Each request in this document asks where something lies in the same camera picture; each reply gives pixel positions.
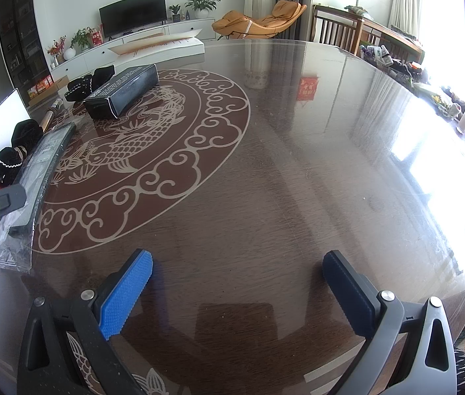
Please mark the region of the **white tv cabinet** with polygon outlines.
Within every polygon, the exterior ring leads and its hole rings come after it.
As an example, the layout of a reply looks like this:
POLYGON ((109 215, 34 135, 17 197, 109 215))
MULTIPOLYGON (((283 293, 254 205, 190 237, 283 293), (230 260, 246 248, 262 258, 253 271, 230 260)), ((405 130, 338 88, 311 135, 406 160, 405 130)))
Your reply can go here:
POLYGON ((50 75, 53 80, 63 77, 72 80, 101 66, 114 64, 120 56, 132 56, 142 48, 152 47, 160 53, 166 51, 165 46, 170 42, 183 45, 184 40, 191 38, 200 42, 212 40, 215 39, 215 31, 212 29, 214 21, 213 18, 183 20, 123 35, 119 39, 108 40, 59 63, 56 68, 50 70, 50 75))

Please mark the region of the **cluttered wooden side table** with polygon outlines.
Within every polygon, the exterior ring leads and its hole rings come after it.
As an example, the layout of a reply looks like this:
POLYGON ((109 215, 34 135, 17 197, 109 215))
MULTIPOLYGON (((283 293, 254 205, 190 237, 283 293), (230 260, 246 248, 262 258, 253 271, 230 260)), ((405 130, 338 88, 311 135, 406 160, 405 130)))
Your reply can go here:
POLYGON ((404 63, 423 63, 425 56, 423 45, 415 36, 394 26, 379 24, 368 12, 362 12, 358 16, 362 19, 360 45, 384 45, 393 59, 404 63))

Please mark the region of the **phone case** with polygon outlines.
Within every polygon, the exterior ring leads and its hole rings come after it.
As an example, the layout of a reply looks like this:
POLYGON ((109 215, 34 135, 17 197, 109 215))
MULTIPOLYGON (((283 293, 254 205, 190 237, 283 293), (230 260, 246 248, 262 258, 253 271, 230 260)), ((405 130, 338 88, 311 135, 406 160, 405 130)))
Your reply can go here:
POLYGON ((16 181, 26 193, 24 206, 0 219, 0 268, 31 271, 35 226, 44 196, 74 131, 73 122, 51 129, 23 165, 16 181))

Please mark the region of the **orange lounge chair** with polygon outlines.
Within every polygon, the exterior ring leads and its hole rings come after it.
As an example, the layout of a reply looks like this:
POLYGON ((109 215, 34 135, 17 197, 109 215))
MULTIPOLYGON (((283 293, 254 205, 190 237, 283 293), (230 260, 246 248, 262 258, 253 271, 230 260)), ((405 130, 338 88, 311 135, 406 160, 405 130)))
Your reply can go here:
POLYGON ((215 21, 212 29, 227 39, 271 39, 288 30, 306 9, 307 6, 299 2, 280 0, 271 14, 260 19, 232 10, 215 21))

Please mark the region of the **brown cardboard box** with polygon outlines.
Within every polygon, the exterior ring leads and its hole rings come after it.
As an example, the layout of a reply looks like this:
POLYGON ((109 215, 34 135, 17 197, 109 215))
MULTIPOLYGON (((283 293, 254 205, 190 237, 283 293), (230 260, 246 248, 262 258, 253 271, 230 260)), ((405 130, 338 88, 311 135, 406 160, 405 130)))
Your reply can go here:
POLYGON ((36 105, 47 100, 53 94, 57 94, 57 92, 60 89, 64 88, 68 84, 68 82, 69 79, 67 76, 63 76, 63 78, 58 79, 56 82, 54 82, 51 86, 46 88, 40 94, 37 94, 36 97, 33 97, 31 100, 29 100, 28 109, 30 110, 34 108, 36 105))

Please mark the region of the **green potted plant right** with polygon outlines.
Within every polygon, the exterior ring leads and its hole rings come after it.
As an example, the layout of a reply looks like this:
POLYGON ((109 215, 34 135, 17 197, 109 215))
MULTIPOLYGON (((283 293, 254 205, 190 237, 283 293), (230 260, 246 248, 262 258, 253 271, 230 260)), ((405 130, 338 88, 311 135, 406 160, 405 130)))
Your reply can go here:
POLYGON ((221 0, 187 0, 185 6, 194 11, 197 19, 206 19, 221 0))

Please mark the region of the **green plant left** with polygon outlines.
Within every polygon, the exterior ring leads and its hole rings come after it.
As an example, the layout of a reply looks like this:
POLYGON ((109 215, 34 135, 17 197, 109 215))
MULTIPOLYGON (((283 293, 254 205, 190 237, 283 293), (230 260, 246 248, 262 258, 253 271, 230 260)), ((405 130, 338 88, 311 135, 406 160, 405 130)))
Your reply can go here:
POLYGON ((70 47, 75 48, 77 52, 93 48, 93 32, 94 30, 90 27, 77 30, 71 40, 70 47))

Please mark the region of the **white flat carton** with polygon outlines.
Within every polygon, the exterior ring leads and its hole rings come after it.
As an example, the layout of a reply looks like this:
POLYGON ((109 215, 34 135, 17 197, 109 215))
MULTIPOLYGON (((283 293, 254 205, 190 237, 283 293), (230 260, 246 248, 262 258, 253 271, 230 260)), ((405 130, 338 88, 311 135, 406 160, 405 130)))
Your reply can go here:
POLYGON ((109 50, 121 56, 124 54, 135 53, 137 51, 140 51, 141 49, 149 48, 156 45, 163 45, 172 42, 177 42, 180 40, 193 39, 197 37, 200 34, 200 32, 201 29, 196 29, 168 35, 156 34, 141 39, 133 39, 128 43, 123 43, 122 45, 111 46, 109 50))

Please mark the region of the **black flat television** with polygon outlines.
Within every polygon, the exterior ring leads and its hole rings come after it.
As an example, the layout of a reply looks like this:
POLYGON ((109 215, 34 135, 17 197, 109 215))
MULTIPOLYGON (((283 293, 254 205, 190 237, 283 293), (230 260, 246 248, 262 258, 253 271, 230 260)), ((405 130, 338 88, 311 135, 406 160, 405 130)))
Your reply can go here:
POLYGON ((120 0, 98 11, 106 38, 167 20, 166 0, 120 0))

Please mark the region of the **red flowers in white vase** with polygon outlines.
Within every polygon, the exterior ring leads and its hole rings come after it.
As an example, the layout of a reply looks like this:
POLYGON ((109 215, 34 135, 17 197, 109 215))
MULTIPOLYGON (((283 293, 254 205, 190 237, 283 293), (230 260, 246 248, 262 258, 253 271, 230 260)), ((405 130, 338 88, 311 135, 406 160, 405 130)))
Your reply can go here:
POLYGON ((66 37, 61 36, 54 40, 47 49, 47 53, 54 59, 55 65, 64 63, 76 57, 76 51, 72 46, 66 46, 66 37))

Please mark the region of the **wooden dining chair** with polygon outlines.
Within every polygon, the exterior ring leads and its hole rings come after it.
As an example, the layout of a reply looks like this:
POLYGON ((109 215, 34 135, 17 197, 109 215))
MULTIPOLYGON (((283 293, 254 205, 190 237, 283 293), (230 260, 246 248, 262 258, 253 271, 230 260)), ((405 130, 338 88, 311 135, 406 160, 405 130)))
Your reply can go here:
POLYGON ((314 5, 311 15, 311 42, 334 45, 357 55, 365 18, 343 9, 314 5))

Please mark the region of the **small potted plant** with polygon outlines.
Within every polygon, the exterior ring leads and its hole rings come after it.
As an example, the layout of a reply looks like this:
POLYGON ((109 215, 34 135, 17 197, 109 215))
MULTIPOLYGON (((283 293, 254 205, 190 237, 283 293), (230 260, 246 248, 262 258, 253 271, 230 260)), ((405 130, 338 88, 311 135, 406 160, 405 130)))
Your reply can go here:
POLYGON ((181 5, 170 5, 168 7, 170 14, 172 15, 172 22, 181 21, 181 5))

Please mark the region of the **black lace-trimmed sock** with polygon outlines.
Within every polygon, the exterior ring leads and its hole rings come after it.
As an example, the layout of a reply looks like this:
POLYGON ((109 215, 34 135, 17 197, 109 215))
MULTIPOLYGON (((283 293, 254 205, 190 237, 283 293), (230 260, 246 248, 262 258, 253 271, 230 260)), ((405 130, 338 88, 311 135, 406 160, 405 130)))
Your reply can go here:
POLYGON ((11 146, 0 150, 0 188, 14 183, 24 161, 42 136, 43 129, 34 119, 17 123, 11 137, 11 146))

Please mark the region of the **dark glass display cabinet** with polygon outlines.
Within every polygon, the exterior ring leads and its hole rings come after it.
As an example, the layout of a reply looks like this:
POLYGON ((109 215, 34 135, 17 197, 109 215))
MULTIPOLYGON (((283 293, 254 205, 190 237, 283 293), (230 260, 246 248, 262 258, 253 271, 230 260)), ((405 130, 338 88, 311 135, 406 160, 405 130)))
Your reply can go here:
POLYGON ((0 49, 8 77, 26 107, 30 106, 49 69, 41 45, 33 0, 0 3, 0 49))

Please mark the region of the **black rectangular box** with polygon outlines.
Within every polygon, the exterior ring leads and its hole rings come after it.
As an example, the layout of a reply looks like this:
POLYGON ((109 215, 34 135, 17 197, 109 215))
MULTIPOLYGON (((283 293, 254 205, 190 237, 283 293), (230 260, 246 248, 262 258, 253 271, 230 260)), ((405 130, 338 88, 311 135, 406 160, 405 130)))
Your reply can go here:
POLYGON ((129 67, 92 92, 83 104, 94 120, 118 119, 158 82, 155 64, 129 67))

